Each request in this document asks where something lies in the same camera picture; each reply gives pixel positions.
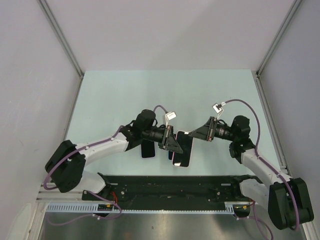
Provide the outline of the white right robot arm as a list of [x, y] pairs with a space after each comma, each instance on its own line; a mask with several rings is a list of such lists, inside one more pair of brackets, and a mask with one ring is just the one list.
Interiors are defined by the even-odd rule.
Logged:
[[207, 142], [214, 138], [230, 141], [230, 156], [254, 173], [254, 177], [241, 177], [230, 188], [235, 200], [247, 197], [257, 202], [267, 210], [271, 222], [279, 230], [313, 221], [314, 211], [306, 182], [276, 169], [264, 159], [250, 139], [250, 132], [250, 120], [245, 116], [236, 116], [230, 126], [211, 116], [189, 136]]

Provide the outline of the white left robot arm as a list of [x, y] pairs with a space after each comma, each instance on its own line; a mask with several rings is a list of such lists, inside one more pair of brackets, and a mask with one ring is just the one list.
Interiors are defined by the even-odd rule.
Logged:
[[70, 140], [63, 141], [45, 165], [47, 176], [43, 181], [44, 189], [58, 189], [61, 193], [68, 193], [80, 188], [93, 192], [100, 200], [107, 199], [111, 188], [100, 174], [86, 172], [85, 166], [106, 156], [132, 150], [144, 140], [157, 143], [162, 150], [183, 153], [174, 137], [173, 126], [169, 125], [169, 121], [176, 116], [174, 111], [165, 112], [164, 124], [157, 126], [156, 113], [144, 109], [135, 120], [119, 126], [110, 137], [81, 144], [74, 144]]

